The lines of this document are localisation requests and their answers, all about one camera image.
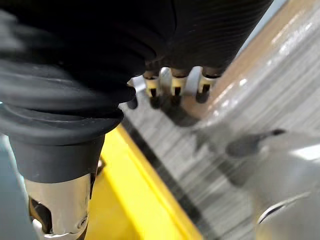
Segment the gray ribbed surface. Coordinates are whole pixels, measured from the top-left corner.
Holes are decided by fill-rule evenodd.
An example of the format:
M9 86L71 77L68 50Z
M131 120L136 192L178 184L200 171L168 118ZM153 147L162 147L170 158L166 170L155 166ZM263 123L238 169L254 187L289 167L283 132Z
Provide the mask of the gray ribbed surface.
M228 181L224 173L228 169L216 154L230 130L210 129L208 140L208 129L202 132L175 125L162 111L152 109L143 93L138 101L136 110L123 106L131 125L123 124L202 234L208 239L254 239L249 197ZM167 111L169 108L166 103L163 110L175 120L195 122L182 112Z

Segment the black rubber covering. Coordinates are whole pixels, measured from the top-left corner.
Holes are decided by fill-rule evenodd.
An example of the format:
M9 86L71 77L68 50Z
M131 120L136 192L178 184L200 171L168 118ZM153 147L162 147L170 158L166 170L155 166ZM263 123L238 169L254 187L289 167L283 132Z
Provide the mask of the black rubber covering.
M271 2L0 0L12 14L0 14L0 132L19 171L44 183L91 173L97 139L135 96L132 77L163 66L222 73Z

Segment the striped texture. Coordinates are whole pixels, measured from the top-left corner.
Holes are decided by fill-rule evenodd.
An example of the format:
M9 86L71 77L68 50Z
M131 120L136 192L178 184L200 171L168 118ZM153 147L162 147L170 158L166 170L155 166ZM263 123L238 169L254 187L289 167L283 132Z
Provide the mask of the striped texture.
M147 142L142 150L153 152L150 161L207 239L255 239L250 195L224 155L230 141L275 128L320 135L319 15L317 0L289 1L227 70L205 120L166 103L153 110L142 93L137 110L123 107L127 128Z

